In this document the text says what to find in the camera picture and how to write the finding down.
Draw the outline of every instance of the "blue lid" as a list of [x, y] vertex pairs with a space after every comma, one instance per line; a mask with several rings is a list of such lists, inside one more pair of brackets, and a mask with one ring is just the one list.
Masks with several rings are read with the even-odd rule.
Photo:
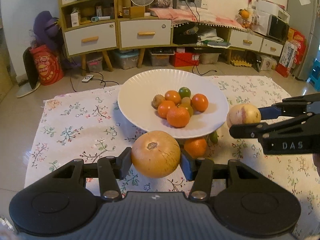
[[135, 57], [135, 56], [138, 56], [139, 55], [139, 50], [138, 49], [135, 49], [133, 51], [129, 51], [127, 53], [120, 53], [119, 51], [117, 50], [114, 50], [113, 51], [117, 57], [119, 58], [129, 58], [129, 57]]

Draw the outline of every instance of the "white plate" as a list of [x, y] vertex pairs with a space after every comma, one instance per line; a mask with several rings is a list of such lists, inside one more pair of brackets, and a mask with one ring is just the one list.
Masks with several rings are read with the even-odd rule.
[[[208, 109], [195, 112], [183, 128], [174, 128], [157, 115], [151, 102], [155, 95], [168, 90], [178, 91], [188, 87], [191, 96], [204, 94], [209, 101]], [[195, 74], [175, 69], [145, 71], [128, 79], [120, 88], [118, 104], [122, 114], [144, 131], [165, 131], [176, 139], [204, 136], [217, 130], [226, 121], [229, 104], [220, 89], [209, 80]]]

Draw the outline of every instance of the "white drawer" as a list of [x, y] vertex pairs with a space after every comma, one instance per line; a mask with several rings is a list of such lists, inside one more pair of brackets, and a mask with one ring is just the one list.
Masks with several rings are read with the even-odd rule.
[[267, 39], [263, 39], [261, 52], [274, 55], [274, 56], [280, 56], [283, 49], [283, 45], [276, 43], [274, 41], [270, 41]]
[[230, 43], [232, 47], [250, 49], [260, 51], [263, 38], [244, 33], [241, 31], [232, 30], [230, 36]]
[[169, 45], [171, 20], [120, 22], [121, 47]]
[[103, 23], [65, 32], [69, 55], [117, 46], [116, 24]]

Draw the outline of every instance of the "blue plastic stool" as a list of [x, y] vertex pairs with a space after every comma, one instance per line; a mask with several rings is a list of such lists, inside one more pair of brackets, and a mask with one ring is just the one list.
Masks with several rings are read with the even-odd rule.
[[310, 76], [307, 80], [307, 82], [310, 82], [315, 90], [320, 92], [320, 62], [315, 61], [312, 67], [312, 71], [310, 73]]

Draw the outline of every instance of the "floral tablecloth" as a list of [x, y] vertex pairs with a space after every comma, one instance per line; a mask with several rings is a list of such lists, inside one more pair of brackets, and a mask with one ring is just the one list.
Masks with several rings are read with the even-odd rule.
[[[290, 97], [267, 77], [204, 77], [219, 86], [230, 105], [251, 103], [270, 106]], [[120, 86], [66, 94], [45, 102], [28, 164], [25, 187], [75, 158], [86, 163], [118, 156], [144, 133], [122, 115], [117, 104]], [[208, 155], [215, 163], [239, 159], [292, 192], [300, 201], [302, 213], [294, 235], [303, 239], [320, 232], [320, 179], [311, 155], [266, 156], [256, 139], [233, 139], [224, 124], [217, 145], [209, 143]], [[118, 181], [123, 195], [131, 191], [190, 191], [178, 167], [163, 179], [149, 179], [132, 166], [126, 178]], [[225, 188], [224, 181], [212, 183], [212, 195]], [[97, 179], [87, 179], [87, 189], [99, 195]]]

